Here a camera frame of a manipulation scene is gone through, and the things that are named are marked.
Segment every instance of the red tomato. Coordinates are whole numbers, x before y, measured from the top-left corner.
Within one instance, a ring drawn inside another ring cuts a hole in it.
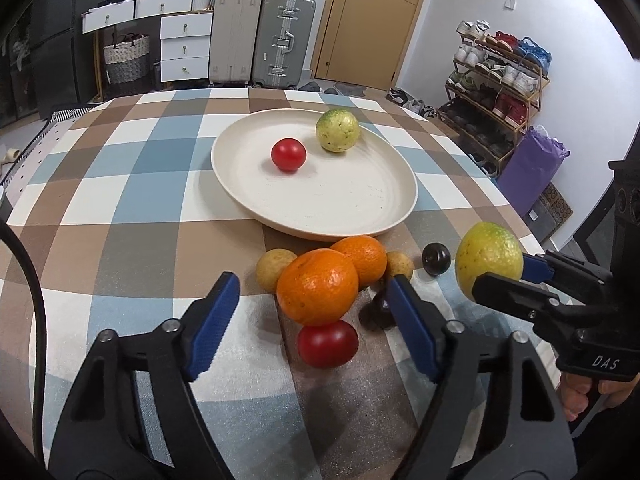
[[[281,139],[271,149],[271,160],[282,171],[296,171],[305,163],[306,150],[296,139]]]
[[[336,368],[358,351],[358,333],[343,320],[322,326],[304,326],[298,334],[298,354],[314,368]]]

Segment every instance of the yellow-green fruit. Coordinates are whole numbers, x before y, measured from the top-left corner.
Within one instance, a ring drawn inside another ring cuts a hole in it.
[[[282,271],[298,256],[286,249],[272,249],[262,255],[255,266],[255,279],[264,290],[276,293]]]
[[[328,152],[345,152],[360,137],[360,125],[350,111],[335,108],[318,119],[316,137],[320,146]]]
[[[386,254],[385,281],[398,274],[404,274],[410,280],[414,275],[414,263],[402,251],[391,251]]]
[[[498,224],[478,222],[468,232],[456,253],[456,279],[460,290],[471,301],[476,278],[493,272],[505,278],[522,277],[524,258],[518,240]]]

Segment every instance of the round plate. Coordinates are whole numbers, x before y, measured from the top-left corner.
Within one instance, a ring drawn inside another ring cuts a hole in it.
[[[265,110],[227,127],[213,143],[211,163],[220,184],[264,224],[311,240],[378,235],[414,210],[418,186],[402,155],[364,127],[344,153],[329,153],[316,139],[320,112]],[[271,160],[280,139],[306,148],[295,173]]]

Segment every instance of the blue gripper pad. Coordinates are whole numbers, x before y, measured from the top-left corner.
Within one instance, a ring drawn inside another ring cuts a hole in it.
[[[523,254],[524,268],[522,269],[522,279],[529,283],[545,283],[554,278],[554,270],[542,256],[531,256]]]
[[[430,333],[424,320],[427,315],[429,321],[444,325],[444,318],[433,303],[422,301],[408,280],[402,286],[399,278],[389,281],[386,288],[386,302],[402,333],[402,338],[409,349],[415,367],[433,382],[442,377],[436,341]]]
[[[209,370],[239,300],[238,277],[232,272],[223,272],[207,297],[191,303],[182,316],[185,355],[182,371],[189,382]]]

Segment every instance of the silver suitcase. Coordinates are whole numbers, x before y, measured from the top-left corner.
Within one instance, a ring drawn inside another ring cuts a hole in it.
[[[263,0],[254,55],[254,86],[292,88],[300,82],[315,0]]]
[[[251,79],[255,31],[262,0],[215,0],[209,49],[209,81]]]

